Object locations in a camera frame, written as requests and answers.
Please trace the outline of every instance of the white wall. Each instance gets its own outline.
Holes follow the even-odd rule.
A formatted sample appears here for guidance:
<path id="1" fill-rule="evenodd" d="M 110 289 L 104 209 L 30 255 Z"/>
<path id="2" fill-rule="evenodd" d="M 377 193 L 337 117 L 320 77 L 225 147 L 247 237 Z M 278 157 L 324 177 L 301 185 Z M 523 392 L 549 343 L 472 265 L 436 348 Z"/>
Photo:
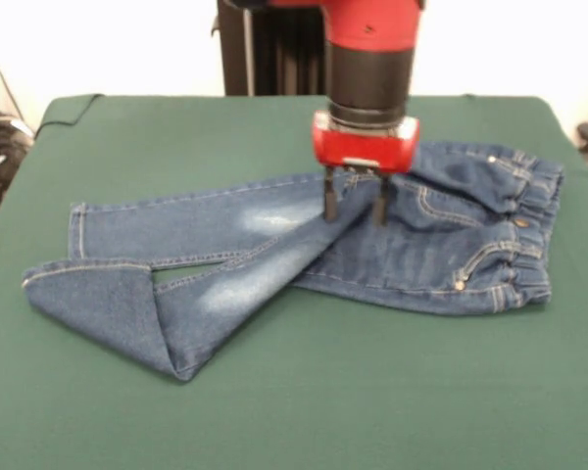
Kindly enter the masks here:
<path id="1" fill-rule="evenodd" d="M 216 0 L 138 4 L 0 2 L 0 67 L 31 125 L 63 95 L 223 94 Z M 588 0 L 428 0 L 413 92 L 537 95 L 573 136 L 588 119 Z"/>

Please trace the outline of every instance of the black cylinder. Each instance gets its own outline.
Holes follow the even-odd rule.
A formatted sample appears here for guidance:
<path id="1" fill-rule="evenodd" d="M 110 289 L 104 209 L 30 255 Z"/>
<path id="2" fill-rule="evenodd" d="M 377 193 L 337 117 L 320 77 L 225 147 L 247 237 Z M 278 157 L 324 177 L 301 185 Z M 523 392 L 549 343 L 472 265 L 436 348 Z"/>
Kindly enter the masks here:
<path id="1" fill-rule="evenodd" d="M 329 112 L 339 123 L 386 128 L 405 115 L 414 49 L 368 52 L 327 42 Z"/>

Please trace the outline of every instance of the black cable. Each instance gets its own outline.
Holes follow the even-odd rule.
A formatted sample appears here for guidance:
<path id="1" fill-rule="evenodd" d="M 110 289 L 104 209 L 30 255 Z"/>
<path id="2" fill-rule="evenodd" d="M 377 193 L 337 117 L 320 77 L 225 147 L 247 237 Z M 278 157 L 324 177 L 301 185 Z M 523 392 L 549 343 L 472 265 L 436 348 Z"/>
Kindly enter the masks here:
<path id="1" fill-rule="evenodd" d="M 5 90 L 7 90 L 7 94 L 9 95 L 9 99 L 11 100 L 11 102 L 13 103 L 13 106 L 15 107 L 16 111 L 18 112 L 18 118 L 20 118 L 20 120 L 24 121 L 24 116 L 22 115 L 22 111 L 20 110 L 20 106 L 18 106 L 18 102 L 13 97 L 13 93 L 11 93 L 11 89 L 9 88 L 9 85 L 7 84 L 7 80 L 4 78 L 4 75 L 2 74 L 1 70 L 0 70 L 0 80 L 2 81 L 2 84 L 4 85 Z"/>

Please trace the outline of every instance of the jeans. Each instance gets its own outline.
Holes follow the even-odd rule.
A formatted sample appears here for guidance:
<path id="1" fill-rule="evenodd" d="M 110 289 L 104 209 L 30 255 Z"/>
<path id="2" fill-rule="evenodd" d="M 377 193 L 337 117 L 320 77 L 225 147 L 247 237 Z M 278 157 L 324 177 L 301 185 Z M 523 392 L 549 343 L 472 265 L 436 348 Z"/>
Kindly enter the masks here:
<path id="1" fill-rule="evenodd" d="M 339 216 L 322 217 L 322 177 L 280 176 L 126 205 L 77 204 L 69 258 L 24 273 L 28 301 L 85 336 L 181 381 L 284 287 L 440 315 L 543 304 L 563 168 L 499 145 L 421 143 L 392 178 L 336 172 Z M 213 264 L 155 283 L 153 271 Z"/>

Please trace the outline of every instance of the green table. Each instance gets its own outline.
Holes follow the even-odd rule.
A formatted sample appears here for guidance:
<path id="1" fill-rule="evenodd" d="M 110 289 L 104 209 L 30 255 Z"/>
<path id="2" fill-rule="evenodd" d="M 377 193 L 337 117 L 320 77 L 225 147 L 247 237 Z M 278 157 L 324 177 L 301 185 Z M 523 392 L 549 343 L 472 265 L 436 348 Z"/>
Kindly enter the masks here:
<path id="1" fill-rule="evenodd" d="M 0 470 L 588 469 L 588 169 L 543 102 L 414 98 L 423 139 L 565 164 L 546 308 L 440 318 L 295 288 L 179 384 L 31 309 L 72 202 L 317 168 L 321 98 L 71 97 L 0 211 Z"/>

